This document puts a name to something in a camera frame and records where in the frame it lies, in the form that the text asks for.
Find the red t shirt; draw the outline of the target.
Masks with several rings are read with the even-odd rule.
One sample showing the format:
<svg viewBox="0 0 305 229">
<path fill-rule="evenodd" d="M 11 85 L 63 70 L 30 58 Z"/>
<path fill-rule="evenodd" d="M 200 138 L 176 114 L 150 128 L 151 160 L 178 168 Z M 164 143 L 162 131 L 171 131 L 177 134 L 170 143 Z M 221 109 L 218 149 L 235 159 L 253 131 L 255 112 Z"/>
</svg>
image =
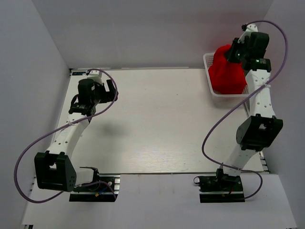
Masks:
<svg viewBox="0 0 305 229">
<path fill-rule="evenodd" d="M 225 94 L 239 94 L 243 92 L 247 83 L 241 64 L 228 62 L 225 57 L 225 53 L 230 47 L 231 45 L 227 44 L 216 50 L 213 66 L 216 69 L 215 74 L 219 77 L 219 81 L 220 76 L 224 78 L 222 80 L 224 85 L 220 86 L 220 88 L 227 91 Z"/>
</svg>

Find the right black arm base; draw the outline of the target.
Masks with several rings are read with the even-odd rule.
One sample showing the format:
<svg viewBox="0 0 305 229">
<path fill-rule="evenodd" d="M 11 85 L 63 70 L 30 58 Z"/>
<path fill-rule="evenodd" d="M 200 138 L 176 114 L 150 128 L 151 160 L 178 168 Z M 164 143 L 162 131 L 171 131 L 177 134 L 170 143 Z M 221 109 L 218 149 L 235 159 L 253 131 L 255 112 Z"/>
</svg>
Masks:
<svg viewBox="0 0 305 229">
<path fill-rule="evenodd" d="M 218 180 L 216 176 L 196 176 L 193 179 L 199 187 L 200 203 L 241 203 L 245 202 L 241 178 L 236 182 Z"/>
</svg>

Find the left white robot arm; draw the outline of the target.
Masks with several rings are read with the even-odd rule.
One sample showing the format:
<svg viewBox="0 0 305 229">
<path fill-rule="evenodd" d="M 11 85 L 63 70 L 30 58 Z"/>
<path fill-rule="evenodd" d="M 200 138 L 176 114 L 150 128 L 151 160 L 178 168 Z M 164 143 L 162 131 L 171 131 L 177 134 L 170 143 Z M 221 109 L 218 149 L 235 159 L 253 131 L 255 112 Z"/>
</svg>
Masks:
<svg viewBox="0 0 305 229">
<path fill-rule="evenodd" d="M 99 104 L 112 105 L 118 98 L 117 86 L 110 77 L 102 82 L 104 70 L 88 69 L 86 78 L 78 83 L 66 125 L 44 153 L 34 158 L 35 172 L 40 189 L 72 192 L 87 184 L 95 185 L 98 170 L 94 167 L 77 168 L 72 164 L 74 149 L 93 117 L 98 116 Z"/>
</svg>

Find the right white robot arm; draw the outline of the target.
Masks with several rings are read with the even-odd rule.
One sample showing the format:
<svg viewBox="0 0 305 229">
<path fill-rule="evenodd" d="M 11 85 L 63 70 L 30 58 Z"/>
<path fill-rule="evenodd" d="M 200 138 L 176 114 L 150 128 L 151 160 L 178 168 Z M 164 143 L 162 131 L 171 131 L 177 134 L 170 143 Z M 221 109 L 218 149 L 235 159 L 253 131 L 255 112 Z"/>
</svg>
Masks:
<svg viewBox="0 0 305 229">
<path fill-rule="evenodd" d="M 271 78 L 271 62 L 264 58 L 269 35 L 258 31 L 254 23 L 242 26 L 244 33 L 233 40 L 225 53 L 228 62 L 239 63 L 245 73 L 249 98 L 249 116 L 236 131 L 237 145 L 216 171 L 221 187 L 233 186 L 240 181 L 240 173 L 256 153 L 267 148 L 275 140 L 283 121 L 275 116 L 268 81 Z"/>
</svg>

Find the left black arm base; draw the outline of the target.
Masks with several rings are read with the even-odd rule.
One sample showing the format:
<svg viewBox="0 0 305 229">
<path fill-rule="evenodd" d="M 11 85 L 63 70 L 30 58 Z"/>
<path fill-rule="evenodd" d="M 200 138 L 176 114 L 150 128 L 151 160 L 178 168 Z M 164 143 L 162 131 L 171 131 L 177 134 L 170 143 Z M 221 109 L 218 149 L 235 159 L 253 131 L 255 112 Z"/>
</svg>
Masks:
<svg viewBox="0 0 305 229">
<path fill-rule="evenodd" d="M 70 202 L 115 202 L 120 189 L 120 175 L 98 174 L 94 185 L 76 187 L 69 197 Z"/>
</svg>

